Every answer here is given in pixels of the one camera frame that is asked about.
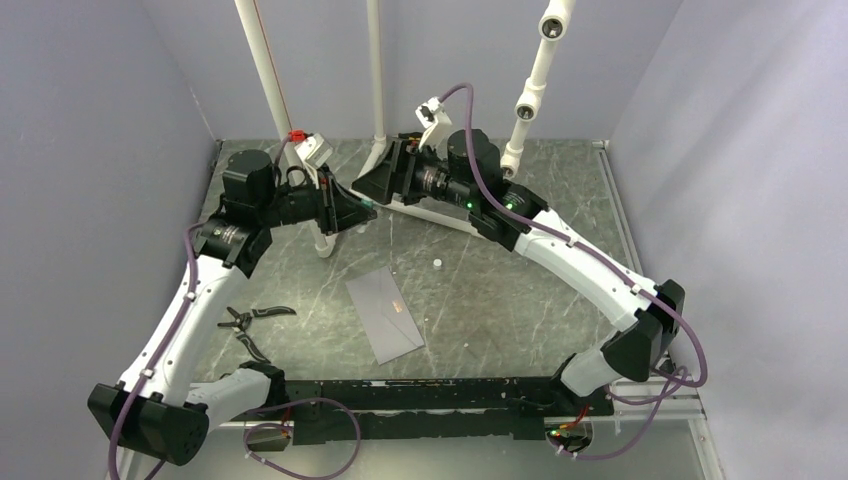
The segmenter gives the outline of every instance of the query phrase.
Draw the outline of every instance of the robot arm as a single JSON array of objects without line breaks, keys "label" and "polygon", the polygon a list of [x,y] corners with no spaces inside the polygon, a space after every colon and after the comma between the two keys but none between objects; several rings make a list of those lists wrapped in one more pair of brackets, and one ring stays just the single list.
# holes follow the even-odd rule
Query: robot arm
[{"label": "robot arm", "polygon": [[[282,172],[275,172],[263,151],[247,150],[230,159],[218,211],[193,240],[195,288],[189,288],[190,264],[141,354],[117,385],[98,384],[89,396],[89,410],[103,431],[120,431],[119,445],[184,465],[209,430],[252,408],[287,401],[283,372],[255,362],[198,389],[191,390],[190,383],[216,322],[271,245],[271,228],[315,220],[326,235],[376,218],[327,166],[304,168],[303,180],[292,185],[287,179],[280,182]],[[188,310],[178,315],[185,299],[190,299]],[[182,321],[169,337],[178,317]]]},{"label": "robot arm", "polygon": [[[353,188],[381,204],[397,194],[406,205],[431,197],[463,208],[481,236],[550,270],[600,308],[616,331],[563,362],[555,374],[554,386],[562,391],[564,401],[580,403],[581,397],[622,377],[647,380],[651,367],[676,335],[677,324],[635,292],[645,288],[672,308],[680,309],[682,288],[673,281],[656,285],[600,252],[543,199],[503,178],[500,152],[482,131],[473,130],[471,138],[482,180],[501,205],[524,218],[567,233],[569,242],[503,215],[483,198],[470,171],[463,131],[448,139],[448,156],[444,160],[431,146],[422,147],[414,140],[394,142],[373,170],[353,182]],[[625,286],[584,249],[593,249],[625,272],[634,287]]]}]

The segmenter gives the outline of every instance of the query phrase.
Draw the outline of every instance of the white pipe joint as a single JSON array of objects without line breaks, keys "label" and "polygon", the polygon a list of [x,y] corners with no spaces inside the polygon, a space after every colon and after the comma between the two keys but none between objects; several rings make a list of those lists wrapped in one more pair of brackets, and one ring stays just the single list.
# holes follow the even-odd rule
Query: white pipe joint
[{"label": "white pipe joint", "polygon": [[550,42],[556,42],[563,37],[575,0],[551,0],[542,19],[539,20],[539,35]]},{"label": "white pipe joint", "polygon": [[504,154],[501,157],[501,172],[505,178],[513,178],[518,172],[518,165],[521,163],[521,154],[524,153],[524,145],[513,148],[507,143],[504,148]]},{"label": "white pipe joint", "polygon": [[546,83],[534,85],[529,78],[524,82],[524,91],[515,104],[515,115],[519,121],[530,122],[536,118],[539,107],[542,106],[542,95],[545,94],[546,86]]}]

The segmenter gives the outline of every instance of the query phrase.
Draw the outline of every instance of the black pliers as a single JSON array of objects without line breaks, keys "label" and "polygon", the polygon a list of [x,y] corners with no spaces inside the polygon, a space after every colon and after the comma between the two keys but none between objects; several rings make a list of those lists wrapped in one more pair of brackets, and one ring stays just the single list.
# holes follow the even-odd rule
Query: black pliers
[{"label": "black pliers", "polygon": [[234,308],[227,307],[227,311],[235,318],[233,322],[219,323],[221,328],[232,328],[236,333],[236,339],[247,347],[247,353],[259,363],[271,363],[268,357],[262,355],[253,339],[247,335],[247,329],[254,318],[273,317],[276,315],[296,315],[289,307],[254,308],[247,313],[238,313]]}]

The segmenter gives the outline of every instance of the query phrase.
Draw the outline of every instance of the lavender wall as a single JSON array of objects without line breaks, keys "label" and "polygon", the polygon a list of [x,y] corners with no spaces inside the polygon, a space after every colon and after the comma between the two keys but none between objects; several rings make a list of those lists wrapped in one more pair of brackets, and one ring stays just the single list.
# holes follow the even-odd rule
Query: lavender wall
[{"label": "lavender wall", "polygon": [[139,2],[0,1],[0,478],[103,478],[214,142]]},{"label": "lavender wall", "polygon": [[643,264],[688,288],[730,479],[848,468],[846,45],[844,1],[686,0],[612,137]]},{"label": "lavender wall", "polygon": [[[234,2],[143,2],[215,136],[276,137]],[[579,0],[530,136],[609,138],[680,2]],[[416,106],[469,81],[477,125],[508,137],[547,4],[383,1],[387,129],[420,129]],[[259,7],[293,124],[336,138],[374,135],[365,0],[261,0]]]}]

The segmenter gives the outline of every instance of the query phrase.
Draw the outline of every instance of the gray countertop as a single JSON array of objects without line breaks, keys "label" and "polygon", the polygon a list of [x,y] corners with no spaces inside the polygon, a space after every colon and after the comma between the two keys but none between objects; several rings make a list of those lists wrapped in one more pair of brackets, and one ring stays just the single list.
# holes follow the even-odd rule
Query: gray countertop
[{"label": "gray countertop", "polygon": [[[328,165],[349,185],[369,140],[331,141]],[[495,142],[503,147],[503,141]],[[225,160],[246,148],[276,152],[274,141],[224,143],[203,208],[222,192]],[[519,183],[547,200],[575,230],[625,261],[609,192],[588,141],[528,141]],[[427,208],[463,212],[423,202]],[[286,305],[297,316],[258,319],[250,335],[289,379],[458,378],[550,375],[565,358],[611,331],[609,322],[567,284],[487,240],[380,210],[379,218],[339,236],[333,255],[315,253],[305,225],[273,231],[274,243],[231,306]],[[444,266],[435,270],[433,260]],[[425,347],[378,365],[345,282],[389,266]],[[219,329],[195,372],[212,381],[249,360],[232,331]]]}]

